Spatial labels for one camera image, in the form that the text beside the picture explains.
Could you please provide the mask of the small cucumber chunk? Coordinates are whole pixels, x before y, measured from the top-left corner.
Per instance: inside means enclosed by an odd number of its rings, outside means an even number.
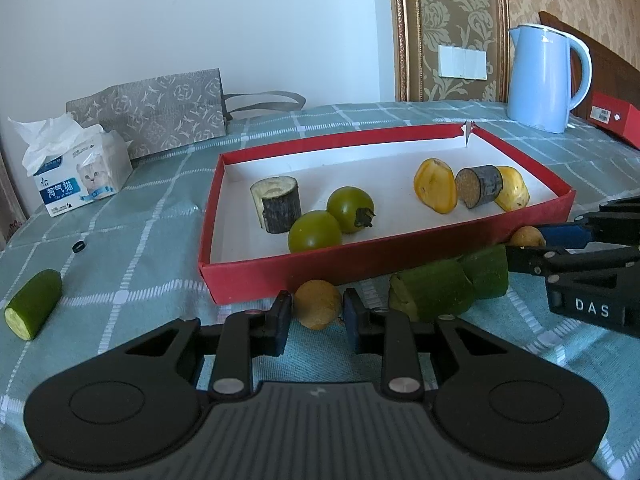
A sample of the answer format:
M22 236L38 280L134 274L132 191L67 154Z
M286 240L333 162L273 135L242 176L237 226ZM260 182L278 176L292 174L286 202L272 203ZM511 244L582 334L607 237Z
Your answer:
M492 299L506 294L509 287L509 269L506 248L503 245L471 252L461 256L458 261L474 288L476 299Z

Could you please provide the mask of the eggplant piece with white flesh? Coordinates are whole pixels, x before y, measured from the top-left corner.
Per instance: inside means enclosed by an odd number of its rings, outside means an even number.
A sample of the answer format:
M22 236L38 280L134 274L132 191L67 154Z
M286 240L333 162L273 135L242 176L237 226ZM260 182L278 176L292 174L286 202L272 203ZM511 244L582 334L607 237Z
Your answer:
M260 227L269 234L288 232L302 215L297 180L269 177L250 186Z

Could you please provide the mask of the brown longan fruit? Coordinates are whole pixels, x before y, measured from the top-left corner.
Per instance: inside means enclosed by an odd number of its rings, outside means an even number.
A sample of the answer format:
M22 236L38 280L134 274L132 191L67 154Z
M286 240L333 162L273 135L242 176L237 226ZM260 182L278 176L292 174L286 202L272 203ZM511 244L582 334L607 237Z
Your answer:
M326 281L308 281L294 294L294 316L308 330L324 330L337 319L341 308L340 291Z

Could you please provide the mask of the small orange fruit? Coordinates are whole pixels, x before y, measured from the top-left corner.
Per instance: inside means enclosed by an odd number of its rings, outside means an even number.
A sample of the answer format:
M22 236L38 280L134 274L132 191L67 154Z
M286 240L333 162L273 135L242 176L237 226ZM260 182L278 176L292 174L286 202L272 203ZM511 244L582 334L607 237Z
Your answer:
M534 226L522 226L512 234L509 244L518 247L544 247L547 242Z

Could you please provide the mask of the red shallow cardboard box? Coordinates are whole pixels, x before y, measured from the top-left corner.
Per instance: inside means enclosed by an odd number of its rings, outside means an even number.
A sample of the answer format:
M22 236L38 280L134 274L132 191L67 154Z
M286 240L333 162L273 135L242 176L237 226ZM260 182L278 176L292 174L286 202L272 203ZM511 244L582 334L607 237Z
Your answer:
M506 212L494 203L458 205L438 214L413 191L430 157L452 170L482 165L518 170L528 205ZM250 186L269 177L296 179L304 211L320 210L344 185L374 201L371 226L337 247L292 254L283 234L258 222ZM474 122L335 133L265 144L220 155L203 222L198 266L216 304L234 304L295 290L318 278L358 282L431 260L501 243L526 224L563 222L576 192L549 168Z

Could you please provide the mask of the light blue electric kettle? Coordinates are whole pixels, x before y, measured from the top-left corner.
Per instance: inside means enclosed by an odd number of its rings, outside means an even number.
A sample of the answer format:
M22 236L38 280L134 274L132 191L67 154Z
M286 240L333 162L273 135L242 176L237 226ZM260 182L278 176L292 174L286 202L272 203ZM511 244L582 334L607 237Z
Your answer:
M506 114L530 128L564 132L570 111L590 89L588 46L568 32L538 24L518 25L509 35L514 59Z

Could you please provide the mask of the lone cucumber piece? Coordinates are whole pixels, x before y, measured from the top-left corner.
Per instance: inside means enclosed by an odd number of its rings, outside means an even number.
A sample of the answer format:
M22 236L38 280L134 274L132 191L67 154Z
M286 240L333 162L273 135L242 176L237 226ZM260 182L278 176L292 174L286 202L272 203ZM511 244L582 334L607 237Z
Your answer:
M57 270L35 274L4 308L3 316L9 329L21 340L33 340L60 301L62 285Z

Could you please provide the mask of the tissue pack with cat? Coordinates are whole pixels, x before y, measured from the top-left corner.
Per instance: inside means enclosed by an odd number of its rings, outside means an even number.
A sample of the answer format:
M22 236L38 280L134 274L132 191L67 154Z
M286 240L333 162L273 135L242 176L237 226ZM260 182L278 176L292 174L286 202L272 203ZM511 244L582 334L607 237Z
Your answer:
M128 143L114 130L81 127L70 113L10 124L27 144L23 167L52 218L118 193L132 173Z

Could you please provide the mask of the large cucumber chunk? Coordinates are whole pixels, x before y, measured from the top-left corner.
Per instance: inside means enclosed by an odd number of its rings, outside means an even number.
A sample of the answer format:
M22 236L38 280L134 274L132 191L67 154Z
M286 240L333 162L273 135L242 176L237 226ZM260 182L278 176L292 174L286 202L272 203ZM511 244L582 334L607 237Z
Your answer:
M390 308L412 322L431 322L442 314L459 315L475 301L475 290L456 259L439 260L390 276Z

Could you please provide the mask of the red box with label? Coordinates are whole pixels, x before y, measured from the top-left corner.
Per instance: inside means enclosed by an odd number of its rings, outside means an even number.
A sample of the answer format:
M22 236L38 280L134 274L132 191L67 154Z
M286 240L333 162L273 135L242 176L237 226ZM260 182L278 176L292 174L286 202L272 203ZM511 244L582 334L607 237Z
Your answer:
M596 91L587 119L637 150L640 148L640 112L634 104Z

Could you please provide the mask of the green checked tablecloth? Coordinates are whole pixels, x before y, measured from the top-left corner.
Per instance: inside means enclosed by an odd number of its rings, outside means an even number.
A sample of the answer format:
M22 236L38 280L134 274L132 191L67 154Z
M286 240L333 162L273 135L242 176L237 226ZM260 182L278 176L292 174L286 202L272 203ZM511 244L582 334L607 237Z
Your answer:
M1 333L1 474L18 479L38 458L23 424L25 401L48 377L174 318L223 321L198 272L205 205L221 153L351 132L476 122L547 166L576 192L573 214L639 191L639 154L580 119L561 134L525 128L498 102L328 105L234 120L220 139L136 163L126 188L52 218L33 214L1 254L1 297L44 269L63 295L37 338ZM544 282L514 274L506 296L480 301L465 319L584 376L608 400L610 424L594 460L614 479L639 474L639 343L634 337L551 313Z

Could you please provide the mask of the grey patterned paper bag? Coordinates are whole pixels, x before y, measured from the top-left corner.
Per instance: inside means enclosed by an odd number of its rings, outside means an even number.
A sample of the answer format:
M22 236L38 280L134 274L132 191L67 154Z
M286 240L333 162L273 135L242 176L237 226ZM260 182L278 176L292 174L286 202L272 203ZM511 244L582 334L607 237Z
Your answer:
M132 159L212 139L228 133L235 118L298 112L306 99L292 91L224 91L220 70L198 70L114 84L66 103L83 127L116 131Z

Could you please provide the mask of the green tomato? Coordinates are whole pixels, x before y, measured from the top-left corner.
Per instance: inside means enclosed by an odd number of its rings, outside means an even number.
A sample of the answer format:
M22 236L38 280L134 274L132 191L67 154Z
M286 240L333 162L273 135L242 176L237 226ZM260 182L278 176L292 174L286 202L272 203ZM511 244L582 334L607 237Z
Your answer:
M344 234L354 234L372 226L375 217L371 196L361 188L343 186L326 203L326 211L337 220Z
M340 246L343 237L337 220L325 210L313 210L299 217L288 232L291 254Z

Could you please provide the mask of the small eggplant slice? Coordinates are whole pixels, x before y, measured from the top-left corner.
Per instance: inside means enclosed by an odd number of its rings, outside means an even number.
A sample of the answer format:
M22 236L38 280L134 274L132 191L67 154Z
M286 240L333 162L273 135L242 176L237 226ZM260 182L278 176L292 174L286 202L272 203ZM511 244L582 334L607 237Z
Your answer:
M503 178L496 166L463 168L456 175L458 197L468 209L493 202L503 189Z

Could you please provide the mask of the white wall switch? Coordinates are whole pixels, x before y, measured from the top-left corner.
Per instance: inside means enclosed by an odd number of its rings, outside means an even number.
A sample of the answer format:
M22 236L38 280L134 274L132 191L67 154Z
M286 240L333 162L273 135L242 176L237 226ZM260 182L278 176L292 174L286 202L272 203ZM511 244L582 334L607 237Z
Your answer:
M437 71L439 76L444 78L486 80L486 52L453 46L439 46Z

